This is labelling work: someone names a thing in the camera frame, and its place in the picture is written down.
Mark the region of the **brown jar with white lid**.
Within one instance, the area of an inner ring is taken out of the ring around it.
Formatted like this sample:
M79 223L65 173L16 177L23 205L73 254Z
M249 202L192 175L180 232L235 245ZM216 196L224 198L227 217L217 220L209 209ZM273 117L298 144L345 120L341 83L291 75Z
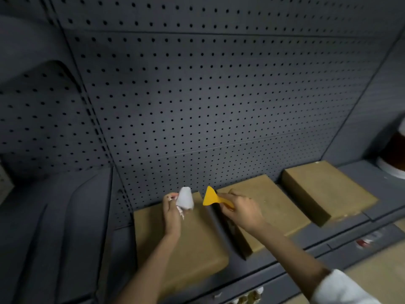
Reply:
M376 165L391 176L405 179L405 117L380 152Z

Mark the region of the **person's left forearm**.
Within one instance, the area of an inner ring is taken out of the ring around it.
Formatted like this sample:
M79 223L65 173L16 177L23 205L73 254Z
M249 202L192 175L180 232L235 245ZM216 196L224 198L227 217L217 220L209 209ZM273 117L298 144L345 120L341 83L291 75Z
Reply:
M179 239L179 231L166 233L147 261L115 298L113 304L157 304L170 257Z

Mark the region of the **grey pegboard shelf unit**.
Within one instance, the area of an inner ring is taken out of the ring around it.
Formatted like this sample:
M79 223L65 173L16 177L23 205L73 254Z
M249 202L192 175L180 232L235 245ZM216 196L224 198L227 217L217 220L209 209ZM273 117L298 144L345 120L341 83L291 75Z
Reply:
M405 239L403 116L405 0L0 0L0 304L109 302L133 211L322 159L377 204L293 240L349 267Z

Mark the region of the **person's left hand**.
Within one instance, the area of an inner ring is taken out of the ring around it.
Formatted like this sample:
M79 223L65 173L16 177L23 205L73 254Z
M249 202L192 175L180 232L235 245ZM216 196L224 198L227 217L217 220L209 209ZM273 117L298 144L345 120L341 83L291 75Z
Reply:
M181 216L176 207L176 202L164 202L162 199L163 217L165 221L165 235L172 239L179 240L181 235Z

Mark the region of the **yellow plastic scraper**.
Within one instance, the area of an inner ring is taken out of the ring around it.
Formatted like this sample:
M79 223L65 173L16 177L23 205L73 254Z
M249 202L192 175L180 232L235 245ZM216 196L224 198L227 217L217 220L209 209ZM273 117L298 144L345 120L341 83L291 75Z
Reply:
M209 206L212 204L225 204L227 208L231 210L235 209L235 206L230 200L218 196L217 191L211 186L207 186L202 204L203 206Z

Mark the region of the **brown cardboard box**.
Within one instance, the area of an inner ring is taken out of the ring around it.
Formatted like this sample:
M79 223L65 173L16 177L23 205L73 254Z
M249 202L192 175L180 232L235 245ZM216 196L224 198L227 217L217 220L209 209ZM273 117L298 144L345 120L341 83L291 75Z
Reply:
M285 236L292 236L311 224L310 219L266 174L217 189L217 192L228 193L231 189L254 199L259 204L264 219ZM220 213L220 209L217 213L245 260L264 249L258 240Z
M358 215L378 201L327 161L287 168L281 174L280 183L319 227Z
M200 192L192 194L194 209L182 220L181 236L170 257L159 300L177 293L223 270L229 254ZM156 204L133 213L138 266L142 266L165 233L162 205Z

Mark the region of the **white cloth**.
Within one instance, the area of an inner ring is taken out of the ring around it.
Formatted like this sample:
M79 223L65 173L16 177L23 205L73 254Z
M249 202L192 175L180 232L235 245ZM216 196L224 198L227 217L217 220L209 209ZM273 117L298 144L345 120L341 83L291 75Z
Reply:
M176 197L176 207L181 218L185 219L185 213L194 209L194 200L190 187L182 187Z

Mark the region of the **red and white shelf label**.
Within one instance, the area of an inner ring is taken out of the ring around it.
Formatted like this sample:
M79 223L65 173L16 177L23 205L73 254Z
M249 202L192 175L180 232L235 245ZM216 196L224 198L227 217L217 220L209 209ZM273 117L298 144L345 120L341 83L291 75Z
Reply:
M355 243L359 249L365 249L365 248L369 248L372 245L374 245L382 237L383 237L382 232L374 231L370 234L367 234L367 235L355 240Z

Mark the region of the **person's right hand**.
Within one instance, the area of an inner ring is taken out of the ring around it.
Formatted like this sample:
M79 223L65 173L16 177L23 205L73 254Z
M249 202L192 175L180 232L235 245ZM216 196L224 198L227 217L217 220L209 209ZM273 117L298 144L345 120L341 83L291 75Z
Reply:
M262 227L262 225L266 223L264 217L262 216L259 205L253 199L247 196L244 196L242 213L242 218L231 218L231 220L251 235L253 235Z

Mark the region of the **bottles with gold caps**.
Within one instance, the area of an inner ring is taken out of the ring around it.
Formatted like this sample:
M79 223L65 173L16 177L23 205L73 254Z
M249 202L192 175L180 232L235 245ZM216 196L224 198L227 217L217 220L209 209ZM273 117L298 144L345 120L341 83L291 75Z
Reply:
M264 287L260 286L254 290L251 290L231 301L227 304L259 304L262 299Z

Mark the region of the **person's right forearm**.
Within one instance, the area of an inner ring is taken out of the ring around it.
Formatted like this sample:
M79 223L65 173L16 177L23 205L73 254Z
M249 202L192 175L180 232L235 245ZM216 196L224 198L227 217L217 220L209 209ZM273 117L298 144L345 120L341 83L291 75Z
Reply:
M249 220L246 231L276 258L307 300L312 299L318 286L331 273L322 262L262 218Z

